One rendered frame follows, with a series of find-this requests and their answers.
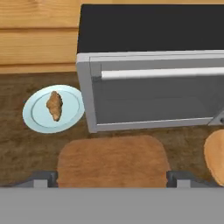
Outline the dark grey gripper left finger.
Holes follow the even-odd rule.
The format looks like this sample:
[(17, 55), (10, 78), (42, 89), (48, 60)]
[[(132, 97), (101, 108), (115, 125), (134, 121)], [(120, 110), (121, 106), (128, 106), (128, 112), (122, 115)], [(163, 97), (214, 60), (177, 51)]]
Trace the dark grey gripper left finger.
[(35, 171), (28, 179), (12, 184), (11, 187), (57, 187), (57, 179), (56, 171)]

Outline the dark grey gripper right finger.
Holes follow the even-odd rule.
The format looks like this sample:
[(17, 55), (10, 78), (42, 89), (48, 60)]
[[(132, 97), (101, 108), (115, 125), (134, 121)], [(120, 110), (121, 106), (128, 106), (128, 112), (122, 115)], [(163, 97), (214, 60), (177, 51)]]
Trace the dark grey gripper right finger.
[(168, 171), (166, 179), (166, 186), (172, 188), (212, 188), (217, 186), (216, 182), (197, 178), (189, 171)]

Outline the round tan wooden board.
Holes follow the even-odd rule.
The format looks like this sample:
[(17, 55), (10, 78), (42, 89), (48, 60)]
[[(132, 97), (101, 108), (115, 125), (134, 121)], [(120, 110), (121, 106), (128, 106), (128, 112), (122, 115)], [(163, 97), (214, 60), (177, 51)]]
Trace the round tan wooden board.
[(216, 130), (206, 139), (204, 157), (214, 180), (224, 186), (224, 129)]

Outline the brown wooden cutting board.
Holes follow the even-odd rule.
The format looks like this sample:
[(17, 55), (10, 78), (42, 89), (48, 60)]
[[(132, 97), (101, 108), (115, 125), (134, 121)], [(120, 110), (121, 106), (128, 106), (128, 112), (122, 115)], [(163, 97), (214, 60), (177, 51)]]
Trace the brown wooden cutting board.
[(74, 140), (58, 162), (60, 187), (165, 187), (164, 146), (152, 136)]

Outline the brown croissant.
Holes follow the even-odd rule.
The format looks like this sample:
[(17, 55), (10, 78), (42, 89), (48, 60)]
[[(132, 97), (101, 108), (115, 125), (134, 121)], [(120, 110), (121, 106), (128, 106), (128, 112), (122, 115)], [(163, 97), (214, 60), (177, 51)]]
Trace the brown croissant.
[(46, 103), (46, 107), (48, 108), (50, 114), (52, 115), (52, 119), (55, 122), (60, 120), (62, 114), (62, 105), (63, 101), (61, 96), (56, 91), (52, 91), (51, 96)]

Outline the light blue plate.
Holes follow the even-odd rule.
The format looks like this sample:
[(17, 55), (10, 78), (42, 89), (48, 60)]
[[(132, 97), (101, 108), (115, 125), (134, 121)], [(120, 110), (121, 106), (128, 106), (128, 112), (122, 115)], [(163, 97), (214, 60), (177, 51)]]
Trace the light blue plate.
[[(56, 91), (62, 98), (62, 113), (56, 122), (46, 104)], [(23, 108), (24, 123), (38, 133), (58, 133), (74, 126), (85, 112), (81, 91), (67, 85), (44, 87), (34, 93)]]

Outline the grey toaster oven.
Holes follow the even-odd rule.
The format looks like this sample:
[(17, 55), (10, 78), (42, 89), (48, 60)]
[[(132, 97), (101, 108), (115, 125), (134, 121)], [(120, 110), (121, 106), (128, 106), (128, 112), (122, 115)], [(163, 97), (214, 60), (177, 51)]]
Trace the grey toaster oven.
[(224, 67), (224, 3), (80, 7), (76, 68), (90, 132), (224, 125), (224, 74), (102, 79), (196, 67)]

